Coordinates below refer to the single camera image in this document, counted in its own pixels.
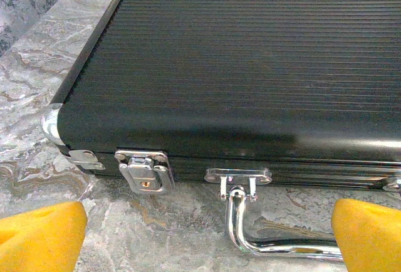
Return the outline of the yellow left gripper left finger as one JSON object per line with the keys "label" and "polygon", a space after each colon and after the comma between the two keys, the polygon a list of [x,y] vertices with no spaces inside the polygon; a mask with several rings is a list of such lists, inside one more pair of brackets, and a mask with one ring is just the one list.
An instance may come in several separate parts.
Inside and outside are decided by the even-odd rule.
{"label": "yellow left gripper left finger", "polygon": [[78,201],[0,219],[0,272],[73,272],[86,224]]}

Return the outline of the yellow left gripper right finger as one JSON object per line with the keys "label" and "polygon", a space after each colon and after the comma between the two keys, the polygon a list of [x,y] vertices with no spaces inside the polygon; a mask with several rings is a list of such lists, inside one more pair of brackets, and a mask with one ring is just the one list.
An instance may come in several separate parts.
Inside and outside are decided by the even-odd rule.
{"label": "yellow left gripper right finger", "polygon": [[331,226],[348,272],[401,272],[401,210],[340,199]]}

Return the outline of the black ribbed carrying case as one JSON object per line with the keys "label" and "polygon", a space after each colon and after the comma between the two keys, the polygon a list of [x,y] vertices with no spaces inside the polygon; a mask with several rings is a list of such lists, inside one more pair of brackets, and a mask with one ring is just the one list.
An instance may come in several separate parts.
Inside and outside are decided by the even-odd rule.
{"label": "black ribbed carrying case", "polygon": [[401,0],[113,0],[41,126],[137,194],[218,184],[243,251],[340,261],[332,239],[248,239],[246,203],[401,191]]}

